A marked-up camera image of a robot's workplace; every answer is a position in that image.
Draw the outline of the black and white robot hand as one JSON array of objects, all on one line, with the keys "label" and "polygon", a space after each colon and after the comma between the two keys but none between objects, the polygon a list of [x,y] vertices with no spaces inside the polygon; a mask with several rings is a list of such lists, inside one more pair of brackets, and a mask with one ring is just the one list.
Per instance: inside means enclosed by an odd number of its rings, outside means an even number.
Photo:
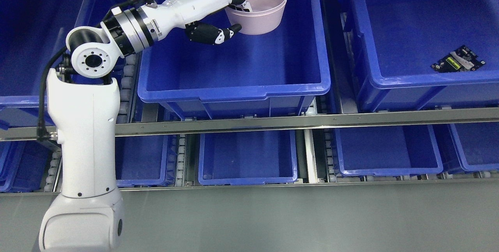
[{"label": "black and white robot hand", "polygon": [[164,39],[174,28],[182,28],[190,41],[210,45],[222,44],[242,29],[241,24],[218,28],[201,22],[225,8],[253,12],[248,0],[166,0],[155,8],[141,7],[152,23],[149,33],[154,41]]}]

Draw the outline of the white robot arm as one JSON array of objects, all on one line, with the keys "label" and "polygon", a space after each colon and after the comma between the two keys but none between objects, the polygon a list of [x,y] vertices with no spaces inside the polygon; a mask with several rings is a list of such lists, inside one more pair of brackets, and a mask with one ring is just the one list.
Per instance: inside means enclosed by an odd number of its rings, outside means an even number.
[{"label": "white robot arm", "polygon": [[64,175],[61,193],[42,219],[42,252],[110,252],[120,243],[124,202],[115,174],[120,93],[110,73],[119,58],[158,40],[146,6],[157,3],[126,0],[99,26],[74,28],[43,71],[40,99],[48,101],[56,126]]}]

